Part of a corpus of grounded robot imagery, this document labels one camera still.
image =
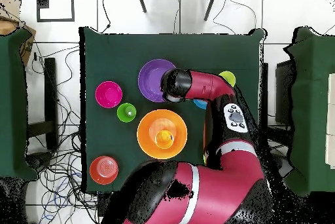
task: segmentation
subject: purple bowl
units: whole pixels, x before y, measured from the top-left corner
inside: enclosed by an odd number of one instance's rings
[[[156,59],[146,63],[139,72],[139,90],[146,99],[160,103],[164,102],[163,92],[160,91],[160,80],[166,71],[175,69],[167,60]]]

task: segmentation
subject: blue cable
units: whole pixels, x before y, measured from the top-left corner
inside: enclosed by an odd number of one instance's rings
[[[71,174],[71,176],[74,176],[74,175],[76,175],[77,177],[80,177],[80,178],[82,177],[81,173],[79,173],[79,172],[75,172],[74,174]],[[64,180],[62,181],[62,183],[58,186],[58,188],[56,189],[56,192],[58,192],[58,190],[60,189],[60,187],[64,184],[64,181],[66,180],[66,176],[64,176],[64,177],[65,177],[65,179],[64,179]],[[60,206],[60,205],[57,205],[57,202],[56,202],[57,199],[61,199],[61,198],[65,198],[66,201],[67,201],[67,203],[68,203],[67,197],[65,197],[65,196],[61,196],[61,195],[57,195],[56,193],[54,193],[54,199],[53,199],[53,200],[50,200],[48,203],[46,203],[46,205],[49,204],[49,203],[51,203],[51,202],[54,202],[56,207],[58,207],[58,208],[63,208],[64,206],[66,206],[65,204],[63,204],[62,206]],[[41,223],[41,221],[42,221],[44,218],[47,219],[47,220],[49,220],[49,221],[53,220],[53,218],[54,218],[53,215],[45,215],[46,205],[44,206],[44,205],[42,204],[42,207],[44,208],[44,212],[43,212],[43,215],[42,215],[42,217],[41,217],[41,219],[40,219],[40,221],[39,221],[39,224]]]

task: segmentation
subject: white floor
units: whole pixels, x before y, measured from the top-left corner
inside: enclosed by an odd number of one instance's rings
[[[268,36],[264,45],[264,61],[269,63],[269,100],[268,111],[270,115],[275,114],[275,67],[277,63],[289,59],[283,51],[291,40],[293,31],[298,26],[311,26],[315,31],[323,34],[335,24],[334,0],[226,0],[223,11],[215,21],[224,24],[237,34],[246,34],[255,28],[255,17],[247,7],[237,5],[232,1],[243,3],[251,7],[256,14],[256,27],[264,28]],[[176,12],[179,8],[178,0],[144,0],[147,13],[142,11],[139,0],[105,0],[105,8],[111,21],[111,27],[106,33],[173,33]],[[221,10],[224,0],[215,0],[208,21],[204,21],[204,15],[209,0],[181,0],[181,33],[229,33],[232,31],[224,26],[213,22],[214,17]],[[36,0],[22,0],[21,20],[37,31],[33,45],[33,52],[38,56],[46,56],[63,50],[78,46],[79,26],[90,26],[98,31],[103,31],[108,24],[103,10],[102,0],[74,0],[75,21],[74,22],[37,22]],[[70,0],[50,0],[48,10],[41,11],[41,18],[68,18],[71,16]],[[179,32],[179,14],[175,22],[175,32]],[[327,34],[335,35],[335,28]],[[56,59],[57,82],[61,83],[70,76],[70,71],[65,63],[67,54],[78,48],[63,50],[52,55]],[[29,102],[29,123],[44,120],[44,77],[31,70],[32,57],[29,62],[27,74],[27,89]],[[67,63],[73,71],[73,78],[58,88],[66,96],[71,104],[71,109],[80,116],[80,72],[79,52],[75,51],[68,55]],[[35,71],[42,71],[41,64],[33,63]],[[63,97],[61,103],[69,108]],[[59,112],[60,124],[62,123],[61,111]],[[65,129],[65,134],[71,134],[78,130],[79,119],[71,115],[71,121]],[[274,118],[269,117],[269,123],[275,124]],[[44,148],[35,138],[29,140],[29,151],[44,151]],[[67,139],[61,150],[72,149],[71,140]],[[80,169],[80,160],[75,164]],[[64,179],[55,182],[55,188],[60,186]],[[66,224],[94,224],[85,209],[74,209],[70,204],[62,208],[54,217],[61,199],[54,201],[54,195],[47,193],[45,176],[41,180],[30,183],[26,204],[29,222],[40,222],[41,224],[64,224],[70,215],[71,220]],[[44,212],[43,205],[48,207],[49,212]]]

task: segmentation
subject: yellow cup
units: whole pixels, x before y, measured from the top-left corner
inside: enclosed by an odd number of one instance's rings
[[[173,145],[175,135],[175,125],[169,119],[157,119],[149,128],[151,140],[162,149],[168,149]]]
[[[155,143],[159,148],[168,149],[173,144],[173,134],[168,130],[161,130],[155,137]]]

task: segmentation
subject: orange bowl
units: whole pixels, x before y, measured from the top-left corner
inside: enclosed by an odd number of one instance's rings
[[[167,149],[157,146],[149,133],[152,124],[158,119],[167,119],[175,127],[173,144]],[[178,114],[167,109],[157,109],[147,113],[142,118],[137,128],[137,141],[140,148],[148,156],[154,159],[170,159],[183,150],[187,141],[187,127],[184,120]]]

